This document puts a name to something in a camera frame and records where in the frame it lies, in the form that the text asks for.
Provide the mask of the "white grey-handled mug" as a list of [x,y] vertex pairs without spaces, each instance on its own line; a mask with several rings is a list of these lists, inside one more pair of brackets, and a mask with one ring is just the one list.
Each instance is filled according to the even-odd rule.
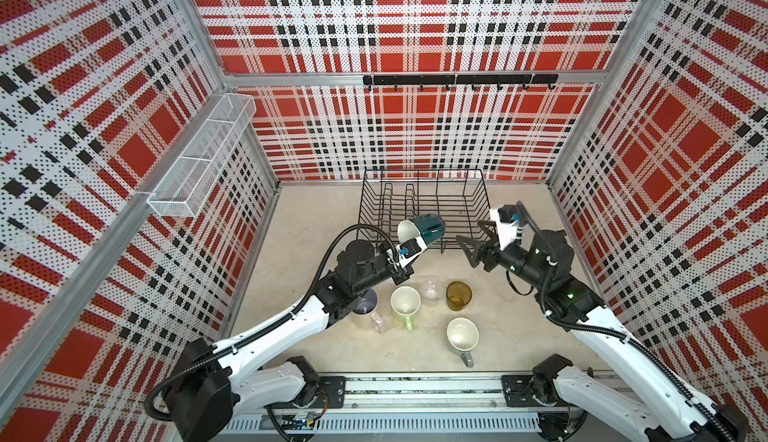
[[467,368],[474,367],[472,351],[480,340],[477,326],[469,319],[458,317],[452,319],[446,328],[448,343]]

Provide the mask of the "dark green mug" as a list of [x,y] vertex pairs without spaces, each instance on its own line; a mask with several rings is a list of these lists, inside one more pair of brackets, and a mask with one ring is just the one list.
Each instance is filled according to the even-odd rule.
[[444,220],[437,214],[424,214],[401,221],[397,227],[400,243],[420,237],[427,246],[440,240],[446,230]]

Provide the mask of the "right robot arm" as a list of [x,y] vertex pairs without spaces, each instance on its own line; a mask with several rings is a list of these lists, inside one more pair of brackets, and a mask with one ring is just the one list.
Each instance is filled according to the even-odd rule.
[[536,292],[543,316],[588,346],[627,384],[628,397],[554,354],[532,370],[541,405],[575,405],[631,441],[743,441],[749,423],[677,375],[571,273],[574,250],[564,231],[538,227],[522,203],[503,205],[480,224],[480,241],[456,238],[473,267],[502,268]]

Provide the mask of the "black wall hook rail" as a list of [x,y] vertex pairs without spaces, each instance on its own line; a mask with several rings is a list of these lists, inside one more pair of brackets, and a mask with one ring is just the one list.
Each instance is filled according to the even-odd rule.
[[458,86],[472,87],[481,85],[492,86],[522,86],[531,85],[554,86],[559,79],[558,74],[521,73],[521,74],[438,74],[438,75],[366,75],[362,77],[365,87],[401,87],[401,86]]

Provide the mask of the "purple iridescent mug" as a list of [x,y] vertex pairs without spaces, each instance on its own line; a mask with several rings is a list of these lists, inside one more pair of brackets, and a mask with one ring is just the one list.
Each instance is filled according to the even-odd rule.
[[361,330],[372,330],[378,334],[386,331],[384,319],[377,312],[379,298],[374,289],[369,289],[360,299],[358,305],[350,313],[356,327]]

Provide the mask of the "light green mug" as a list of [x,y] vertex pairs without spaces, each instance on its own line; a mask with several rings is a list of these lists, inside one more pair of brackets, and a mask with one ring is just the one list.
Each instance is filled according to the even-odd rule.
[[398,287],[390,297],[391,308],[408,333],[414,331],[413,319],[421,308],[419,292],[407,286]]

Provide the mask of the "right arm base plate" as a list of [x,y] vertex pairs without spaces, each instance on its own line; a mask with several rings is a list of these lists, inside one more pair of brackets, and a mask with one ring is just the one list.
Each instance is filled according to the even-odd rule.
[[575,407],[557,394],[554,383],[550,379],[540,374],[503,375],[501,384],[502,395],[510,408],[564,410],[566,407]]

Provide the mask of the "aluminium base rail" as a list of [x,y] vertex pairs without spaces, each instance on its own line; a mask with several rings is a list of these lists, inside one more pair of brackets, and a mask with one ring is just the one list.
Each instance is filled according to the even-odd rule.
[[565,440],[591,415],[581,408],[506,405],[503,375],[352,374],[342,408],[289,423],[296,433],[538,432]]

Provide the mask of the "clear glass cup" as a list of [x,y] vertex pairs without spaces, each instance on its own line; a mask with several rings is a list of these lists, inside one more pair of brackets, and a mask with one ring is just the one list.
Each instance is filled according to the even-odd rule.
[[443,292],[437,282],[427,277],[420,283],[420,295],[423,301],[427,304],[435,305],[439,304],[443,300]]

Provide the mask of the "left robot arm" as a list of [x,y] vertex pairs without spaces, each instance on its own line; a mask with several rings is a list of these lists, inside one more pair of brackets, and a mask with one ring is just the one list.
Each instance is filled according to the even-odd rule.
[[405,221],[396,240],[380,246],[353,240],[331,271],[319,267],[305,294],[272,318],[227,339],[198,338],[184,347],[170,376],[144,400],[150,418],[172,423],[185,441],[210,441],[241,411],[275,403],[306,406],[320,377],[302,356],[271,369],[266,363],[343,320],[377,284],[405,282],[427,241]]

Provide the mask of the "amber glass cup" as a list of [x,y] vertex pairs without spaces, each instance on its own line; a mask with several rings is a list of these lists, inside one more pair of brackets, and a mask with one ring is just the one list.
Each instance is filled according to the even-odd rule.
[[453,281],[446,287],[446,304],[452,311],[463,310],[471,301],[471,287],[462,281]]

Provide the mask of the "black wire dish rack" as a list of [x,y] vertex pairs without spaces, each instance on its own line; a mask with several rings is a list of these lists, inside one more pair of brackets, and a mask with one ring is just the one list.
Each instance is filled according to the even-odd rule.
[[467,170],[367,170],[362,179],[358,221],[376,226],[391,238],[406,219],[437,214],[446,224],[434,246],[440,251],[459,249],[455,237],[485,241],[478,222],[489,219],[490,200],[483,172]]

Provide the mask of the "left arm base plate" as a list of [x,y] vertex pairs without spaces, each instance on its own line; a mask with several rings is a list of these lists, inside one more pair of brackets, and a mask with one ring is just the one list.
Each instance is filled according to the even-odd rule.
[[342,408],[344,405],[347,379],[344,376],[321,375],[317,381],[309,382],[296,398],[288,402],[276,402],[273,409],[323,409]]

